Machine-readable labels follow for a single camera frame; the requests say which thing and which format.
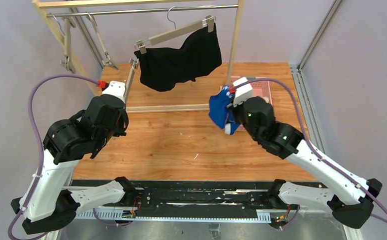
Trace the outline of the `blue underwear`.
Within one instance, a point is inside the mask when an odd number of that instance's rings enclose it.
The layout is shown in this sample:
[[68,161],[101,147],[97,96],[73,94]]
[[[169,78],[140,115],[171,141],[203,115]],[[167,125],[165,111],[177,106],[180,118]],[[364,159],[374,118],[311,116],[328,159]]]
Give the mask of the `blue underwear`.
[[217,127],[224,130],[225,134],[233,135],[240,124],[235,122],[233,113],[227,107],[233,96],[229,88],[225,85],[216,95],[209,98],[208,116]]

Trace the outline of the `black underwear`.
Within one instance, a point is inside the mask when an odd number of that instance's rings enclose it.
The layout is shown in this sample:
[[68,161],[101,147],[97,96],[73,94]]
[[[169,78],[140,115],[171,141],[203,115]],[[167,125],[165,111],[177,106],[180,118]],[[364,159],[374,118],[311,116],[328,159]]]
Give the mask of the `black underwear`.
[[222,64],[217,27],[191,33],[180,48],[148,48],[134,52],[140,66],[140,82],[157,92],[172,90],[178,83],[195,82]]

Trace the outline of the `hanger holding blue underwear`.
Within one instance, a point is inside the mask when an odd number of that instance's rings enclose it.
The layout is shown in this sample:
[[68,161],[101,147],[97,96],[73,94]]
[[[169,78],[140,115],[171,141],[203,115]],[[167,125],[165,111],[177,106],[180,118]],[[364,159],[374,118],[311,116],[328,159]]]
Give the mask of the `hanger holding blue underwear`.
[[131,67],[128,73],[127,80],[125,81],[125,92],[124,92],[124,102],[127,103],[129,94],[130,94],[130,89],[132,86],[132,82],[135,76],[136,69],[138,68],[139,65],[139,59],[138,58],[131,58],[129,61]]

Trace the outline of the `hanger holding black underwear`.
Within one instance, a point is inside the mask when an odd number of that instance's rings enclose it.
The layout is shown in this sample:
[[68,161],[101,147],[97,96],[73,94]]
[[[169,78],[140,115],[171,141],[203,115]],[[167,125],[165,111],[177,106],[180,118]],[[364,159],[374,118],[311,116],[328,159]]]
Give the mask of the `hanger holding black underwear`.
[[215,28],[215,21],[216,17],[208,15],[205,17],[205,19],[200,19],[194,22],[191,22],[189,24],[186,24],[181,27],[177,27],[176,22],[171,20],[169,17],[169,13],[172,10],[176,10],[176,6],[171,7],[166,14],[167,20],[173,23],[174,29],[151,36],[148,38],[147,41],[138,40],[134,47],[137,51],[139,51],[141,54],[145,54],[147,52],[146,46],[154,46],[157,44],[164,43],[166,41],[178,38],[180,36],[198,31],[203,28],[207,28],[208,33],[212,33]]

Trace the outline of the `beige underwear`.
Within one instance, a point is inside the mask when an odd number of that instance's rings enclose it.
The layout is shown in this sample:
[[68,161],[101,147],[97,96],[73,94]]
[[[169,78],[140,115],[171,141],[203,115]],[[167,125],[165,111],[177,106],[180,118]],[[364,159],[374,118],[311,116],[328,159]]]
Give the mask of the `beige underwear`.
[[270,99],[267,96],[262,96],[261,97],[266,103],[270,102]]

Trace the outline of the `beige clip hanger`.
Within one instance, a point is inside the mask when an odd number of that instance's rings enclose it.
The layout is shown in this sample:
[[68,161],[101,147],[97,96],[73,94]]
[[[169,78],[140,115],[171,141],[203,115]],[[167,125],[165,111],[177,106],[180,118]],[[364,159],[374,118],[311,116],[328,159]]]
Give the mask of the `beige clip hanger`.
[[96,22],[96,19],[94,18],[93,15],[91,15],[89,12],[87,12],[87,17],[86,17],[92,24],[93,30],[96,34],[96,37],[99,41],[99,44],[101,46],[101,49],[103,51],[104,58],[102,59],[102,63],[105,67],[110,67],[112,69],[118,70],[119,67],[116,64],[116,62],[111,58],[110,54],[108,53],[108,50],[105,46],[105,43],[103,41],[103,38],[101,36],[101,33],[98,28],[98,24]]

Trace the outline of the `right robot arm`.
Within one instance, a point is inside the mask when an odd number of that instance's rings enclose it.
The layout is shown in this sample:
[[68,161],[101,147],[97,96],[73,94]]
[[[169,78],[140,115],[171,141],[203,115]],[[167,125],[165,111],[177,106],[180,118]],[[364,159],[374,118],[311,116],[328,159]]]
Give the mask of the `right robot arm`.
[[331,214],[341,224],[360,229],[371,217],[382,183],[348,171],[308,143],[290,124],[276,120],[273,106],[259,96],[229,108],[234,121],[268,153],[287,160],[317,178],[324,188],[273,181],[267,200],[274,207],[297,205]]

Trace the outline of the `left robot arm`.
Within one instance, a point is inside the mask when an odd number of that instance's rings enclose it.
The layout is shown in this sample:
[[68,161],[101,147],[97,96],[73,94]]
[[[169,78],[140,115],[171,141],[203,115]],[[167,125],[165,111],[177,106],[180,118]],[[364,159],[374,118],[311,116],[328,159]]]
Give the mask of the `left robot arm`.
[[57,231],[90,209],[111,203],[129,203],[135,187],[126,177],[88,190],[64,187],[79,161],[95,158],[112,137],[126,135],[129,118],[124,101],[111,94],[94,97],[87,109],[50,126],[42,143],[43,164],[32,195],[12,200],[15,212],[22,211],[26,234]]

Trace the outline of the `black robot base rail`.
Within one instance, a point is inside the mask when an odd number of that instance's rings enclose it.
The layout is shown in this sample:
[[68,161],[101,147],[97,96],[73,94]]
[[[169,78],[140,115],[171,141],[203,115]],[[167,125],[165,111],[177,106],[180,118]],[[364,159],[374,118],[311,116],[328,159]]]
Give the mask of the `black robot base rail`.
[[132,180],[132,191],[115,203],[117,223],[136,221],[266,223],[284,227],[297,204],[276,198],[271,181]]

